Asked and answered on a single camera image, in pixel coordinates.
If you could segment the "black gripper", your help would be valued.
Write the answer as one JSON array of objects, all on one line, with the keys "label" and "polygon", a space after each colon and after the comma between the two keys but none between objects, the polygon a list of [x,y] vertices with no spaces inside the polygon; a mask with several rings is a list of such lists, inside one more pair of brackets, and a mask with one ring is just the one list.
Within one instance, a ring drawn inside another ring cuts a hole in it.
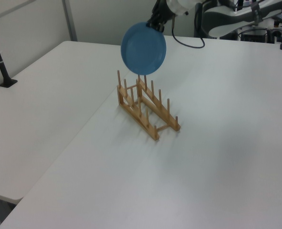
[{"label": "black gripper", "polygon": [[157,0],[153,9],[152,15],[148,22],[147,27],[155,28],[158,32],[164,32],[164,24],[166,24],[175,14],[171,11],[167,5],[166,0]]}]

